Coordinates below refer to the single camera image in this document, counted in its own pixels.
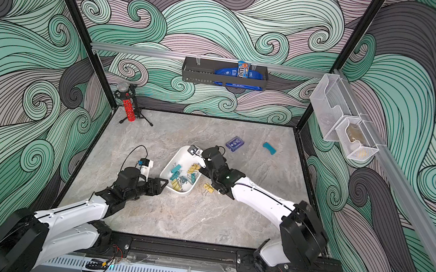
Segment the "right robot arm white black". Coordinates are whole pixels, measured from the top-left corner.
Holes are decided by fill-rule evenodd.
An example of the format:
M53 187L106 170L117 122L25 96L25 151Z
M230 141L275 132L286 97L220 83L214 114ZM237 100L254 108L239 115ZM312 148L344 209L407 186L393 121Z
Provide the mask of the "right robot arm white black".
M277 240L265 241L255 252L260 267L277 267L290 263L310 267L326 248L328 236L312 206L298 204L272 194L237 169L230 168L218 146L192 152L201 159L200 172L222 195L245 204L280 232Z

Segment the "white plastic storage box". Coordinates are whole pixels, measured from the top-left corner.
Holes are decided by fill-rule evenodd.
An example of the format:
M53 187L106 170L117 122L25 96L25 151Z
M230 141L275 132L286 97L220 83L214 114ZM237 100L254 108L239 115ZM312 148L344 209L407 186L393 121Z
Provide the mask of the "white plastic storage box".
M204 160L202 159L201 155L192 156L190 153L187 152L190 146L181 147L160 173L160 177L162 179L169 180L167 189L169 191L172 191L173 193L182 196L188 195L194 189L202 175L200 173L200 170L192 174L188 173L190 167L193 164L199 164L201 166L204 165ZM177 164L181 165L182 168L179 173L172 174L171 169ZM175 180L179 181L179 183L181 184L182 190L180 192L176 192L172 188L171 183Z

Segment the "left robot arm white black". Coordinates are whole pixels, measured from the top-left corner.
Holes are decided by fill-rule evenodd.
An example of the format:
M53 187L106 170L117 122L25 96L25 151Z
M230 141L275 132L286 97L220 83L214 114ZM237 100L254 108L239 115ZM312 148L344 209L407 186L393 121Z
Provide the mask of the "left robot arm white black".
M150 178L147 168L127 167L117 180L89 199L48 210L21 208L0 226L0 272L31 272L76 250L107 251L111 229L103 222L127 202L157 196L169 181Z

